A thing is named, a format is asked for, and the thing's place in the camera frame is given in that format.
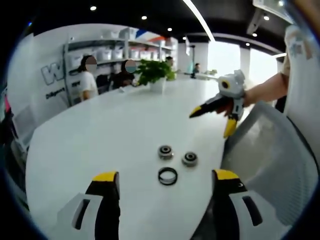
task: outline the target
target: potted plant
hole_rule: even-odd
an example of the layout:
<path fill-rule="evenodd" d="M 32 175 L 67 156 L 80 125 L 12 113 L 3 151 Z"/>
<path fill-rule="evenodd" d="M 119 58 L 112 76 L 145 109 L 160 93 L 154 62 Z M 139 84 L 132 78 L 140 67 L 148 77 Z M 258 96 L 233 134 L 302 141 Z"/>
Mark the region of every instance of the potted plant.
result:
<path fill-rule="evenodd" d="M 210 75 L 214 76 L 218 73 L 218 71 L 216 69 L 213 69 L 209 72 Z"/>
<path fill-rule="evenodd" d="M 171 73 L 170 66 L 164 61 L 141 60 L 136 73 L 140 74 L 139 85 L 149 83 L 150 90 L 155 93 L 163 93 L 166 78 Z"/>

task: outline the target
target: letter w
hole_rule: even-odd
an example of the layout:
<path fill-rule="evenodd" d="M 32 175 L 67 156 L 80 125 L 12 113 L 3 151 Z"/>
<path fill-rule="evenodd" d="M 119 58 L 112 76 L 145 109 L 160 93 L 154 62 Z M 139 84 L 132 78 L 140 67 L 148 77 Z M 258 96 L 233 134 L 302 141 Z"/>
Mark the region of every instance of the letter w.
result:
<path fill-rule="evenodd" d="M 50 66 L 44 66 L 41 68 L 41 73 L 45 84 L 51 85 L 56 81 L 64 78 L 64 71 L 62 68 L 62 62 L 51 63 Z"/>

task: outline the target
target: white flower pot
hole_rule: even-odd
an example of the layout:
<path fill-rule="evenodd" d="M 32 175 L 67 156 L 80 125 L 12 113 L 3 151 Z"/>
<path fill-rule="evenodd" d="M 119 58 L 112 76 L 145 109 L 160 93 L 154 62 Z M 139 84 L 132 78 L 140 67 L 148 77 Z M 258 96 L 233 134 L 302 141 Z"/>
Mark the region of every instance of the white flower pot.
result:
<path fill-rule="evenodd" d="M 155 83 L 150 82 L 150 90 L 151 92 L 162 94 L 166 88 L 166 78 L 162 77 Z"/>

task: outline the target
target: ceiling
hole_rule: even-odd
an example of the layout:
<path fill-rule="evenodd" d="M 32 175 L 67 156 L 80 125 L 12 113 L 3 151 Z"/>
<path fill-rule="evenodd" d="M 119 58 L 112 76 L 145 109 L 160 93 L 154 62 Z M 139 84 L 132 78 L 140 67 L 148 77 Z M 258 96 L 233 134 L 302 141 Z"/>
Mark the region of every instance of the ceiling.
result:
<path fill-rule="evenodd" d="M 252 0 L 192 0 L 213 33 L 228 34 L 250 39 L 284 52 L 285 20 L 267 13 L 269 21 L 263 20 L 265 12 L 255 8 Z M 32 22 L 26 33 L 35 35 L 74 24 L 108 23 L 136 27 L 165 37 L 182 41 L 188 36 L 191 42 L 207 42 L 203 27 L 183 0 L 50 0 L 23 3 L 24 13 L 18 14 L 24 27 Z M 90 6 L 97 6 L 90 11 Z"/>

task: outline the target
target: o-ring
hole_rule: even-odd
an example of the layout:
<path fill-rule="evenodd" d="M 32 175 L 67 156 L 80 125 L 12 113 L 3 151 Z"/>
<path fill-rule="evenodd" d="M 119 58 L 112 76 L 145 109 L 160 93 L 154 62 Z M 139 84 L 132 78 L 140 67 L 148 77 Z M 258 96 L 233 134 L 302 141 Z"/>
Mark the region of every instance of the o-ring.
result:
<path fill-rule="evenodd" d="M 161 174 L 165 173 L 165 172 L 171 172 L 174 174 L 173 178 L 169 178 L 169 179 L 165 179 L 161 177 Z M 175 169 L 173 169 L 172 167 L 163 167 L 159 170 L 158 172 L 158 180 L 162 185 L 166 185 L 166 186 L 170 186 L 173 185 L 177 182 L 178 180 L 178 173 Z"/>

